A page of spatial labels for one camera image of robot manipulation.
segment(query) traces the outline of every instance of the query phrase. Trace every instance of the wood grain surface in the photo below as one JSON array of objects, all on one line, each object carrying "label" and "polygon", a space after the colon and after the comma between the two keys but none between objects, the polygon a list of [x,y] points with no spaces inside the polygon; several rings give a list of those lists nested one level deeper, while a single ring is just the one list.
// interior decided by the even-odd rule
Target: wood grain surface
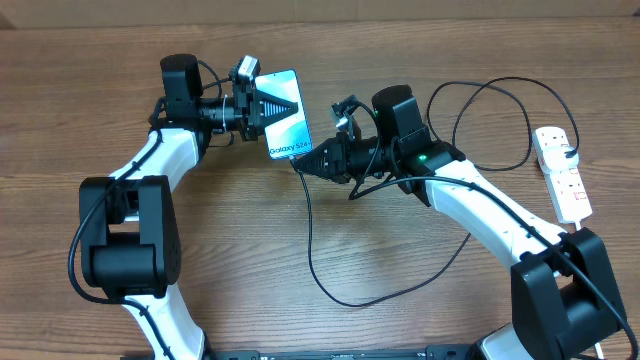
[{"label": "wood grain surface", "polygon": [[607,17],[639,8],[640,0],[0,0],[17,29]]},{"label": "wood grain surface", "polygon": [[[424,110],[449,80],[528,76],[573,110],[580,164],[631,325],[640,331],[640,21],[421,21],[0,32],[0,358],[117,359],[149,351],[130,316],[78,297],[66,256],[78,225],[78,186],[123,166],[146,142],[163,94],[159,61],[193,53],[220,73],[245,54],[263,73],[295,68],[317,145],[334,135],[327,107],[410,84]],[[575,137],[557,101],[505,83],[533,127]],[[444,90],[434,126],[448,139],[472,89]],[[357,114],[365,136],[374,134]],[[482,94],[459,129],[477,164],[525,153],[519,108]],[[224,143],[226,139],[216,138]],[[535,161],[486,177],[548,221],[555,215]],[[397,188],[350,202],[349,186],[309,178],[318,276],[336,296],[363,301],[438,271],[465,232]],[[332,303],[306,259],[307,213],[297,175],[264,141],[210,150],[173,194],[183,249],[179,284],[216,349],[259,351],[421,348],[469,343],[510,321],[508,272],[475,239],[428,287],[367,309]],[[628,354],[623,334],[603,348]]]}]

